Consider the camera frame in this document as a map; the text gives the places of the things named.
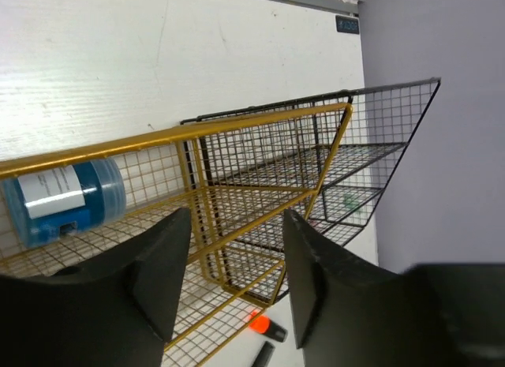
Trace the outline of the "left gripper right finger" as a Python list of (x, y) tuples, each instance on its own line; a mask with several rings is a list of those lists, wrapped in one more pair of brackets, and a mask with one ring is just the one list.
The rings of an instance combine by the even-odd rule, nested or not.
[(307, 366), (503, 365), (502, 264), (390, 272), (292, 210), (282, 236), (295, 343)]

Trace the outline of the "blue tape dispenser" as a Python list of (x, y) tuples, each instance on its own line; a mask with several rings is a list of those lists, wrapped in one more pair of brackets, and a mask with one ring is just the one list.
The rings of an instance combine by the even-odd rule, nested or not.
[(122, 175), (111, 158), (9, 178), (2, 188), (27, 248), (100, 227), (121, 218), (126, 209)]

